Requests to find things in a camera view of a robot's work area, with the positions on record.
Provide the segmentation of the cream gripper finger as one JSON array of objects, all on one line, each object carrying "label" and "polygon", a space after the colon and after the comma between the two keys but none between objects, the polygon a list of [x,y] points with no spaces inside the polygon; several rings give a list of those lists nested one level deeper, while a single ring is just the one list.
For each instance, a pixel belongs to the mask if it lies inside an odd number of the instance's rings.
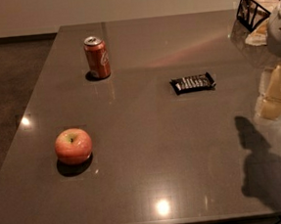
[{"label": "cream gripper finger", "polygon": [[281,115],[281,63],[266,67],[261,75],[256,102],[258,117],[276,120]]}]

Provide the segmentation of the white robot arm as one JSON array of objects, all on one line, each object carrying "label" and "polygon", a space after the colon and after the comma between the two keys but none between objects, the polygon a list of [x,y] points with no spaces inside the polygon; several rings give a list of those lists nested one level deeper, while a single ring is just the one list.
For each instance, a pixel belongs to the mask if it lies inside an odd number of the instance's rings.
[{"label": "white robot arm", "polygon": [[[267,50],[281,58],[281,1],[269,16],[267,28]],[[281,115],[281,63],[263,70],[258,92],[257,115],[276,120]]]}]

